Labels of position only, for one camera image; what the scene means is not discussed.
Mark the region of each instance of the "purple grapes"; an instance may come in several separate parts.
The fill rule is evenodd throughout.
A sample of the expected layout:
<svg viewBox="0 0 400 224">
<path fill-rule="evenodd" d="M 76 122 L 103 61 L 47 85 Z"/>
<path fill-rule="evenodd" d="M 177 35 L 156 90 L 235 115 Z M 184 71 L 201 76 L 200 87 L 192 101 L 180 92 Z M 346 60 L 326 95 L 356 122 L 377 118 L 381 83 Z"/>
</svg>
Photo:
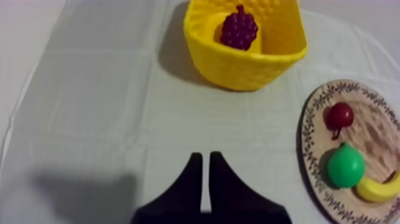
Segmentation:
<svg viewBox="0 0 400 224">
<path fill-rule="evenodd" d="M 243 5 L 238 5 L 237 13 L 228 15 L 222 27 L 221 43 L 232 48 L 248 50 L 257 37 L 258 27 L 252 14 L 245 13 Z"/>
</svg>

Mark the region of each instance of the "toy apple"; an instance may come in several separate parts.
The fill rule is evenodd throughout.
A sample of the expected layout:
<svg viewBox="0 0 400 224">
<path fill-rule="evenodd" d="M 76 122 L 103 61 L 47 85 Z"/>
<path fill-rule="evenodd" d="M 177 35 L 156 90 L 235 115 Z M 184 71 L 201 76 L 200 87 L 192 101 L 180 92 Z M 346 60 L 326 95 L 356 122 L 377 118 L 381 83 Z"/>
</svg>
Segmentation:
<svg viewBox="0 0 400 224">
<path fill-rule="evenodd" d="M 343 127 L 348 127 L 353 124 L 354 113 L 353 109 L 345 102 L 335 104 L 328 112 L 326 117 L 326 125 L 330 130 L 333 130 L 332 140 L 338 139 L 340 131 Z"/>
</svg>

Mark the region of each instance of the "round wooden tray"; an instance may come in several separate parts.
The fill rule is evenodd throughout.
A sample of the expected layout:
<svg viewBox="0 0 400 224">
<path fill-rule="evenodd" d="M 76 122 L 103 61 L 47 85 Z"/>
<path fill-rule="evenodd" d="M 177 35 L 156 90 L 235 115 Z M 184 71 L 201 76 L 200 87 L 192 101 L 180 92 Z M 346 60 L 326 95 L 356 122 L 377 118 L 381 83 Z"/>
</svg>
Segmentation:
<svg viewBox="0 0 400 224">
<path fill-rule="evenodd" d="M 324 116 L 337 102 L 354 111 L 352 126 L 338 140 L 326 128 Z M 354 189 L 336 189 L 326 175 L 326 162 L 342 142 L 357 148 L 365 160 L 365 175 L 379 182 L 400 169 L 400 124 L 392 107 L 376 91 L 352 80 L 335 80 L 319 87 L 306 102 L 301 118 L 301 153 L 305 173 L 322 208 L 338 223 L 390 224 L 400 217 L 400 198 L 369 203 Z"/>
</svg>

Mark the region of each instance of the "yellow basket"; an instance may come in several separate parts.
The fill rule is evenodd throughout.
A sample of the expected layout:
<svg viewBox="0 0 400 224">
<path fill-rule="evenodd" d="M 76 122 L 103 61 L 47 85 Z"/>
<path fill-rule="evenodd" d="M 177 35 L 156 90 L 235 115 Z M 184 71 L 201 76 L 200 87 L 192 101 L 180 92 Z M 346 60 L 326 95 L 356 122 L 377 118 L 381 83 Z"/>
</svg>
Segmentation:
<svg viewBox="0 0 400 224">
<path fill-rule="evenodd" d="M 240 4 L 259 28 L 248 51 L 219 43 L 223 21 Z M 272 82 L 307 51 L 296 0 L 191 0 L 183 29 L 200 73 L 217 85 L 240 91 Z"/>
</svg>

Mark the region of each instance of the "yellow banana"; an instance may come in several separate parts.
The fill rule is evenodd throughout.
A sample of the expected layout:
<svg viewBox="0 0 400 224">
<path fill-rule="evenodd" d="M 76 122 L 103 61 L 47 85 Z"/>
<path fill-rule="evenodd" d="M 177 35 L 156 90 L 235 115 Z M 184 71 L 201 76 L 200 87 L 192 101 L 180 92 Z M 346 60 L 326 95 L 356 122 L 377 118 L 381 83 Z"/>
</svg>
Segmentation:
<svg viewBox="0 0 400 224">
<path fill-rule="evenodd" d="M 396 172 L 388 183 L 379 183 L 363 177 L 356 186 L 358 195 L 371 202 L 388 201 L 400 191 L 400 172 Z"/>
</svg>

